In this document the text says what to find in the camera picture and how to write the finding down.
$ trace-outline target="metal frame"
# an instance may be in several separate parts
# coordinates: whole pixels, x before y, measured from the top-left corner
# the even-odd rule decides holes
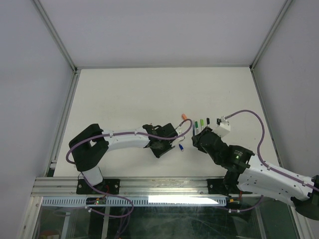
[[[48,167],[44,173],[44,176],[47,174],[49,168],[54,168],[56,164],[56,158],[60,150],[60,146],[62,143],[65,127],[67,124],[68,116],[71,110],[72,101],[74,98],[77,82],[79,79],[80,71],[75,66],[71,56],[69,55],[67,49],[65,48],[61,38],[59,37],[55,27],[53,26],[51,20],[49,19],[43,5],[40,0],[31,0],[34,4],[34,7],[38,11],[40,17],[43,20],[43,23],[47,27],[50,35],[55,41],[57,47],[62,53],[65,60],[68,62],[68,65],[73,71],[73,78],[69,86],[68,95],[63,107],[63,112],[61,116],[61,120],[59,122],[55,140],[53,145],[51,146],[50,154],[48,156]],[[258,64],[260,58],[267,50],[269,43],[271,42],[272,37],[276,33],[282,19],[288,12],[288,9],[291,7],[294,0],[286,0],[282,9],[280,10],[278,16],[276,17],[271,29],[269,30],[263,44],[261,45],[252,65],[250,66],[252,76],[254,79],[254,83],[256,86],[256,90],[262,105],[262,109],[266,118],[266,122],[268,125],[268,129],[270,131],[272,140],[273,135],[271,132],[271,127],[268,121],[268,114],[265,110],[265,105],[260,95],[258,84],[255,80],[254,69]],[[95,67],[81,67],[81,69],[95,69]],[[274,148],[277,153],[276,145],[273,140]],[[277,153],[278,161],[280,165],[282,165],[278,153]],[[141,196],[141,195],[149,195],[149,194],[189,194],[189,195],[198,195],[198,196],[206,196],[208,195],[207,183],[205,177],[199,178],[120,178],[121,179],[121,189],[120,195],[123,196]],[[77,187],[77,178],[74,177],[55,177],[55,178],[37,178],[34,184],[33,191],[31,193],[31,197],[28,203],[28,207],[23,219],[22,228],[19,232],[18,238],[21,239],[30,239],[32,238],[34,229],[36,227],[37,218],[40,212],[40,205],[42,203],[43,196],[76,196],[76,187]],[[257,195],[243,195],[243,197],[256,197]],[[301,239],[313,239],[314,234],[309,225],[308,219],[299,215],[294,208],[291,209],[292,218],[295,220],[296,228],[298,229],[299,235]],[[258,223],[262,224],[260,211],[257,213]]]
[[[283,20],[283,18],[285,17],[286,13],[288,12],[289,8],[291,7],[292,3],[295,0],[286,0],[284,5],[282,6],[281,10],[279,11],[279,14],[277,15],[273,25],[271,26],[270,30],[268,31],[265,40],[263,41],[263,44],[261,45],[261,47],[258,50],[258,53],[255,57],[255,59],[253,60],[252,64],[251,64],[251,69],[254,70],[256,65],[258,64],[258,61],[260,60],[260,58],[262,57],[262,55],[264,54],[265,50],[267,49],[269,43],[271,42],[271,39],[273,38],[273,36],[276,33],[276,30],[278,29],[281,21]]]
[[[74,73],[72,80],[70,82],[68,94],[67,94],[67,97],[65,99],[63,110],[62,110],[62,115],[61,115],[61,118],[60,118],[60,121],[58,124],[58,128],[57,128],[56,133],[55,133],[54,142],[53,142],[53,145],[51,146],[51,150],[50,150],[50,153],[48,156],[48,162],[47,162],[48,166],[47,166],[43,176],[47,175],[50,168],[55,168],[55,166],[56,166],[57,157],[58,157],[59,152],[60,152],[61,143],[63,140],[66,124],[67,124],[67,121],[68,121],[68,118],[70,115],[71,106],[73,103],[76,87],[77,87],[78,80],[80,77],[80,73],[81,73],[81,71],[79,71],[79,70],[76,73]]]
[[[23,218],[22,228],[19,231],[19,239],[32,238],[34,229],[37,225],[41,203],[42,197],[30,197],[26,214]]]
[[[121,187],[120,196],[125,197],[147,197],[158,194],[183,194],[207,197],[207,179],[205,177],[171,177],[171,178],[153,178],[153,177],[120,177]],[[78,179],[77,177],[44,177],[36,178],[32,197],[44,196],[77,196]],[[210,195],[214,197],[225,197],[221,194]],[[256,194],[245,194],[243,197],[258,197]]]
[[[43,5],[41,4],[40,0],[31,0],[35,9],[38,11],[40,17],[43,20],[44,25],[46,26],[46,28],[48,29],[52,39],[54,40],[54,42],[56,43],[57,47],[59,48],[60,52],[62,53],[63,57],[65,58],[65,60],[68,62],[69,66],[71,67],[72,71],[74,73],[76,73],[76,66],[74,65],[74,62],[71,58],[71,56],[69,55],[68,51],[66,50],[59,34],[57,33],[55,27],[53,26],[48,14],[46,13]]]

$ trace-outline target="pen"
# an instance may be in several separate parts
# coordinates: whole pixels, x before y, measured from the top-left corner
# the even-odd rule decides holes
[[[200,128],[201,128],[201,131],[203,131],[203,129],[204,129],[204,120],[203,119],[200,119]]]
[[[183,118],[183,120],[187,119],[187,116],[185,114],[182,114],[181,117]]]
[[[199,134],[199,130],[198,130],[198,122],[195,121],[195,128],[196,128],[196,134]]]
[[[179,146],[180,150],[183,152],[184,151],[183,146],[181,146],[181,144],[179,144],[178,146]]]

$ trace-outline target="gray wall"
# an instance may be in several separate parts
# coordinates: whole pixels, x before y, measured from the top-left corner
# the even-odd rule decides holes
[[[318,0],[295,1],[255,71],[280,159],[308,176],[319,174],[318,12]]]
[[[30,0],[0,2],[0,234],[16,237],[71,70]]]

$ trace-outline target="purple cable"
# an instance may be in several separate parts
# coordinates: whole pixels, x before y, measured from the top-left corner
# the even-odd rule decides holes
[[[162,140],[173,140],[173,139],[177,139],[177,138],[180,138],[180,137],[183,137],[185,134],[187,134],[191,128],[192,128],[192,125],[193,125],[193,121],[191,119],[185,119],[182,123],[180,123],[178,126],[182,126],[186,121],[189,121],[190,122],[190,126],[189,128],[182,134],[178,135],[178,136],[175,136],[175,137],[170,137],[170,138],[165,138],[165,137],[160,137],[160,136],[156,136],[156,135],[152,135],[152,134],[148,134],[148,133],[143,133],[143,132],[137,132],[137,134],[140,134],[140,135],[145,135],[145,136],[148,136],[148,137],[152,137],[152,138],[157,138],[157,139],[162,139]],[[115,133],[113,134],[113,136],[120,136],[120,135],[127,135],[127,134],[135,134],[135,132],[122,132],[122,133]],[[97,138],[103,138],[103,137],[109,137],[110,134],[109,133],[106,133],[106,134],[100,134],[100,135],[97,135],[97,136],[93,136],[93,137],[90,137],[90,138],[87,138],[81,142],[78,142],[76,145],[74,145],[73,147],[70,148],[70,150],[66,153],[66,161],[68,163],[71,163],[71,164],[75,164],[74,162],[70,161],[69,159],[69,155],[72,153],[72,151],[74,149],[76,149],[78,146],[86,143],[86,142],[89,142],[91,140],[94,140],[94,139],[97,139]]]
[[[245,209],[242,209],[242,210],[230,209],[230,208],[220,208],[220,207],[217,207],[217,208],[227,210],[227,211],[230,210],[231,212],[246,212],[246,211],[252,210],[252,209],[256,208],[257,206],[259,206],[261,204],[261,202],[263,201],[263,198],[264,198],[264,196],[261,195],[260,199],[258,200],[258,202],[255,205],[248,207],[248,208],[245,208]]]
[[[92,210],[93,212],[98,213],[98,214],[100,214],[100,215],[102,215],[102,216],[110,217],[110,218],[124,218],[124,217],[128,216],[129,214],[131,214],[132,211],[134,210],[134,205],[133,205],[133,203],[132,203],[132,201],[131,201],[130,199],[128,199],[128,198],[126,198],[126,197],[119,196],[119,195],[114,195],[114,194],[102,192],[102,191],[96,189],[95,187],[93,187],[92,184],[89,183],[89,181],[86,179],[86,177],[85,177],[84,175],[83,175],[83,179],[84,179],[84,181],[87,183],[87,185],[89,185],[89,187],[90,187],[91,189],[93,189],[95,192],[100,193],[100,194],[102,194],[102,195],[106,195],[106,196],[111,196],[111,197],[116,197],[116,198],[124,199],[124,200],[128,201],[128,202],[132,205],[132,208],[131,208],[131,210],[130,210],[128,213],[126,213],[126,214],[124,214],[124,215],[120,215],[120,216],[115,216],[115,215],[110,215],[110,214],[101,213],[101,212],[99,212],[99,211],[94,210],[93,208],[88,207],[88,208],[90,208],[90,210]]]
[[[274,172],[279,173],[279,174],[281,174],[281,175],[283,175],[283,176],[285,176],[285,177],[287,177],[287,178],[290,178],[290,179],[292,179],[292,180],[294,180],[294,181],[296,181],[296,182],[298,182],[298,183],[304,184],[304,182],[303,182],[302,180],[298,179],[298,178],[295,178],[295,177],[293,177],[293,176],[291,176],[291,175],[289,175],[289,174],[287,174],[287,173],[285,173],[285,172],[282,172],[282,171],[280,171],[280,170],[278,170],[278,169],[276,169],[276,168],[269,167],[269,165],[263,160],[263,158],[262,158],[262,156],[261,156],[261,153],[260,153],[260,146],[261,146],[262,142],[264,141],[264,137],[265,137],[265,126],[264,126],[264,123],[263,123],[262,119],[259,117],[259,115],[257,115],[255,112],[250,111],[250,110],[241,110],[241,111],[237,111],[237,112],[235,112],[235,113],[233,113],[233,114],[231,114],[231,115],[226,116],[225,119],[229,119],[229,118],[231,118],[231,117],[233,117],[233,116],[235,116],[235,115],[237,115],[237,114],[239,114],[239,113],[243,113],[243,112],[248,112],[248,113],[253,114],[255,117],[257,117],[257,119],[259,120],[259,122],[260,122],[260,124],[261,124],[261,128],[262,128],[262,131],[263,131],[263,132],[262,132],[261,139],[260,139],[260,141],[259,141],[259,143],[258,143],[258,146],[257,146],[257,155],[258,155],[258,158],[259,158],[260,162],[261,162],[266,168],[269,168],[270,170],[273,170]],[[316,187],[310,185],[309,183],[307,183],[306,186],[308,186],[308,187],[310,187],[311,189],[313,189],[313,190],[319,192],[319,189],[318,189],[318,188],[316,188]]]
[[[187,134],[187,133],[191,130],[192,125],[193,125],[193,122],[192,122],[192,120],[190,120],[190,119],[185,119],[185,120],[184,120],[182,123],[180,123],[178,126],[182,126],[186,121],[189,121],[189,122],[190,122],[189,128],[188,128],[184,133],[182,133],[181,135],[178,135],[178,136],[176,136],[176,137],[165,138],[165,137],[160,137],[160,136],[156,136],[156,135],[152,135],[152,134],[148,134],[148,133],[143,133],[143,132],[137,132],[137,134],[145,135],[145,136],[153,137],[153,138],[157,138],[157,139],[162,139],[162,140],[173,140],[173,139],[177,139],[177,138],[183,137],[185,134]],[[113,134],[113,136],[120,136],[120,135],[126,135],[126,134],[135,134],[135,132],[115,133],[115,134]],[[84,143],[86,143],[86,142],[89,142],[89,141],[91,141],[91,140],[94,140],[94,139],[97,139],[97,138],[102,138],[102,137],[109,137],[109,136],[110,136],[109,133],[107,133],[107,134],[101,134],[101,135],[97,135],[97,136],[94,136],[94,137],[87,138],[87,139],[85,139],[85,140],[83,140],[83,141],[81,141],[81,142],[78,142],[76,145],[74,145],[73,147],[71,147],[70,150],[66,153],[66,161],[67,161],[68,163],[75,164],[74,162],[72,162],[72,161],[69,160],[69,155],[72,153],[72,151],[73,151],[74,149],[76,149],[78,146],[80,146],[80,145],[82,145],[82,144],[84,144]],[[94,209],[88,207],[88,208],[90,208],[91,211],[93,211],[93,212],[95,212],[95,213],[97,213],[97,214],[100,214],[100,215],[102,215],[102,216],[110,217],[110,218],[124,218],[124,217],[126,217],[126,216],[128,216],[128,215],[130,215],[130,214],[132,213],[132,211],[133,211],[133,209],[134,209],[134,205],[133,205],[133,203],[132,203],[132,201],[131,201],[130,199],[125,198],[125,197],[121,197],[121,196],[118,196],[118,195],[113,195],[113,194],[105,193],[105,192],[102,192],[102,191],[98,190],[98,189],[94,188],[94,187],[89,183],[89,181],[86,179],[86,177],[84,176],[83,173],[82,173],[82,175],[83,175],[83,179],[84,179],[84,181],[87,183],[87,185],[88,185],[91,189],[93,189],[95,192],[100,193],[100,194],[102,194],[102,195],[107,195],[107,196],[111,196],[111,197],[117,197],[117,198],[124,199],[124,200],[128,201],[128,202],[132,205],[131,210],[130,210],[128,213],[126,213],[126,214],[124,214],[124,215],[121,215],[121,216],[115,216],[115,215],[104,214],[104,213],[101,213],[101,212],[99,212],[99,211],[96,211],[96,210],[94,210]]]
[[[121,218],[120,226],[119,226],[119,228],[118,228],[118,230],[116,232],[116,235],[115,235],[114,239],[118,239],[120,237],[120,235],[126,230],[126,228],[128,227],[128,225],[130,223],[130,218],[131,218],[131,215],[128,215],[124,220],[123,220],[123,218]],[[121,230],[126,219],[127,219],[126,225],[125,225],[124,229]]]

